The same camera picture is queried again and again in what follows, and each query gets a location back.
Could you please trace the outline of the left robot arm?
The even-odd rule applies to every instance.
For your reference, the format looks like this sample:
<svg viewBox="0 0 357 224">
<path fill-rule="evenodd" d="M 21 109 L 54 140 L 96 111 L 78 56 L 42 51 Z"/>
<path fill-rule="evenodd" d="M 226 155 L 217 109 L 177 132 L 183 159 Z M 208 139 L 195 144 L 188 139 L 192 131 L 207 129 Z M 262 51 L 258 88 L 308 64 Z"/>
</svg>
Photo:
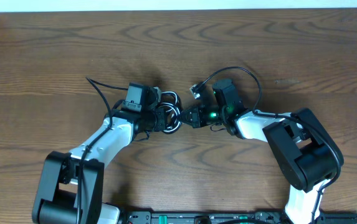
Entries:
<svg viewBox="0 0 357 224">
<path fill-rule="evenodd" d="M 37 189 L 34 223 L 122 223 L 118 207 L 103 203 L 105 168 L 134 141 L 166 127 L 158 87 L 129 84 L 126 98 L 107 106 L 102 125 L 67 153 L 53 151 L 44 161 Z"/>
</svg>

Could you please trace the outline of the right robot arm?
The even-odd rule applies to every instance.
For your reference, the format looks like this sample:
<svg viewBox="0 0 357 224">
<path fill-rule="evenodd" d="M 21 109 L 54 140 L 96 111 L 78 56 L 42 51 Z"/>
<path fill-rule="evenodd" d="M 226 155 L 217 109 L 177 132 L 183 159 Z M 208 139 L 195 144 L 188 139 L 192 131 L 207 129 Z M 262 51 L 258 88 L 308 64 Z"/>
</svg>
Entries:
<svg viewBox="0 0 357 224">
<path fill-rule="evenodd" d="M 191 87 L 199 100 L 178 120 L 193 128 L 223 125 L 232 136 L 266 142 L 290 184 L 284 212 L 292 223 L 316 223 L 325 189 L 340 176 L 344 158 L 321 122 L 308 108 L 294 113 L 264 113 L 244 106 L 234 83 L 220 80 L 209 94 L 203 84 Z"/>
</svg>

